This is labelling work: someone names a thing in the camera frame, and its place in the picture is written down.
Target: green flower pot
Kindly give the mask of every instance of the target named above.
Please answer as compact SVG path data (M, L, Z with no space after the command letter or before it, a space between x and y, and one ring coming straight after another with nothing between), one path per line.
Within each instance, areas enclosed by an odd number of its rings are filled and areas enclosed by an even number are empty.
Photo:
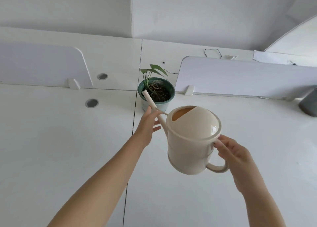
M152 84L152 83L158 83L160 85L163 85L170 93L171 95L171 98L167 101L164 101L164 102L154 102L157 106L157 108L159 108L160 110L162 110L163 112L166 111L167 109L167 106L169 104L169 102L174 98L175 96L175 89L173 87L173 85L165 80L165 79L162 79L162 78L156 78L156 77L153 77L153 78L150 78L149 79L149 84ZM138 93L140 95L140 97L142 98L142 109L144 109L144 111L148 108L149 104L148 102L146 101L145 97L142 95L142 90L144 89L144 82L142 81L139 86L138 86Z

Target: green leaf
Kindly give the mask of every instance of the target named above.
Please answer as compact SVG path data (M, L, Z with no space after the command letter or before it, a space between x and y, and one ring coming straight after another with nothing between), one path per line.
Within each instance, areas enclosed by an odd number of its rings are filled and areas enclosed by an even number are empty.
M140 69L140 71L145 74L147 72L147 69Z
M147 69L147 71L150 71L150 72L159 74L160 76L163 76L163 75L161 75L159 72L157 72L155 69Z
M167 73L165 72L165 70L162 69L162 67L160 67L158 65L150 65L150 66L151 66L151 69L157 69L157 70L161 71L162 73L164 73L166 76L168 76Z

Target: black wire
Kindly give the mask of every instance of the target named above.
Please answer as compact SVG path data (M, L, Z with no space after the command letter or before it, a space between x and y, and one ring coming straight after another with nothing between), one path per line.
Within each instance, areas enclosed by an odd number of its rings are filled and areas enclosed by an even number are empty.
M219 51L218 49L208 49L208 50L217 50L217 51L219 52L219 54L220 54L220 58L222 58L222 55L221 55L221 53L220 53L220 51Z
M169 72L169 71L167 71L166 69L164 69L164 70L165 70L166 72ZM170 73L170 74L178 74L179 72L178 72L178 73L171 73L171 72L169 72L169 73Z

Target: beige watering can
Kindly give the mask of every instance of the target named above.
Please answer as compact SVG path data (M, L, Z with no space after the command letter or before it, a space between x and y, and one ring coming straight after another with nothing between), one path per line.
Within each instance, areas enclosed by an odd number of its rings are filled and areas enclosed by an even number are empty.
M149 93L142 92L152 109L157 109ZM213 143L219 141L221 122L219 118L199 106L182 106L173 109L166 122L158 116L167 136L168 159L171 165L184 174L199 174L205 169L216 173L228 170L228 164L215 166L209 163L214 150Z

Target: person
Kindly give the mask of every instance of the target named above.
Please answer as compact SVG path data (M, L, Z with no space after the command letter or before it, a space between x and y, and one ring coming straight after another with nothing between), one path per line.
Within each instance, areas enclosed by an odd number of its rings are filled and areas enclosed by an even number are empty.
M132 175L137 161L161 127L149 107L130 139L62 206L48 227L102 227L108 222ZM214 144L228 162L237 189L242 193L250 227L285 227L283 217L264 184L250 152L235 140L221 135Z

